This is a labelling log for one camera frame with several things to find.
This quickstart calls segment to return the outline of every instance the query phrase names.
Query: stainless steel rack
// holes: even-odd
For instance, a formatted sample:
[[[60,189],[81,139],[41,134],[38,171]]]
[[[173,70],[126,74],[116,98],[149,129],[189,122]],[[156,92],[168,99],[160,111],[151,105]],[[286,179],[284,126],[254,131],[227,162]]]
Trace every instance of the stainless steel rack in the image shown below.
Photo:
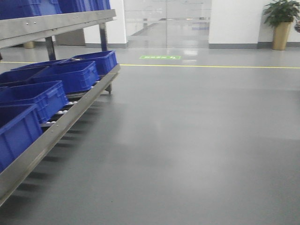
[[[35,16],[0,21],[0,49],[46,38],[50,60],[55,59],[52,36],[99,24],[102,51],[107,50],[106,22],[116,16],[115,10]],[[116,65],[90,91],[85,93],[66,114],[52,124],[23,154],[0,173],[0,206],[32,172],[61,137],[82,116],[104,90],[111,92],[111,83],[119,74]]]

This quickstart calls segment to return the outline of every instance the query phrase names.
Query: floor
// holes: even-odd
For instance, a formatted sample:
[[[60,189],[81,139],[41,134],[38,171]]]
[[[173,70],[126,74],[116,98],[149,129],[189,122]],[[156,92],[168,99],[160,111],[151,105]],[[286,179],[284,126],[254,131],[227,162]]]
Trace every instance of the floor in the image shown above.
[[[97,51],[56,50],[59,59]],[[0,208],[0,224],[299,225],[299,54],[118,49],[112,95]],[[47,60],[40,47],[2,55]],[[21,65],[1,63],[0,72]]]

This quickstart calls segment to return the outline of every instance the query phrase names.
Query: gold planter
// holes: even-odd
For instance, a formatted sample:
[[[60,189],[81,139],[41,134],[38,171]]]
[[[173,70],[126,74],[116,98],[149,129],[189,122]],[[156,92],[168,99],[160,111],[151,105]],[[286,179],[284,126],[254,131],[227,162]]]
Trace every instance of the gold planter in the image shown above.
[[[34,48],[35,47],[34,41],[24,43],[23,46],[24,46],[24,48]]]
[[[281,22],[274,29],[273,48],[274,50],[285,50],[286,42],[289,37],[292,22]]]

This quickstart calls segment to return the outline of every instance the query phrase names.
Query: glass wall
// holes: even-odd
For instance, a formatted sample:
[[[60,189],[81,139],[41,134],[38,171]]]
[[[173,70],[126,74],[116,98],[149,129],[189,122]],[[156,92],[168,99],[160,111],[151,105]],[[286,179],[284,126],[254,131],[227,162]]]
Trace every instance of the glass wall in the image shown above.
[[[211,0],[124,0],[129,48],[208,48]]]

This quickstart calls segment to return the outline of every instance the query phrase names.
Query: metal shelf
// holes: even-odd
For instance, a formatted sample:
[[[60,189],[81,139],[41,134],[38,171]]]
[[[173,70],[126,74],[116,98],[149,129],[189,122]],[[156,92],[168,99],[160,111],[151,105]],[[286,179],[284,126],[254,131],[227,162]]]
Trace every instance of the metal shelf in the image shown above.
[[[106,23],[114,9],[0,20],[0,49]]]
[[[0,206],[118,75],[119,64],[0,174]]]
[[[2,20],[0,21],[0,49],[46,38],[49,59],[54,60],[55,51],[51,36],[99,24],[102,51],[106,51],[105,23],[112,21],[114,16],[116,16],[115,10],[111,9]],[[0,206],[82,116],[100,93],[104,90],[111,92],[111,83],[119,74],[119,70],[118,64],[0,174]]]

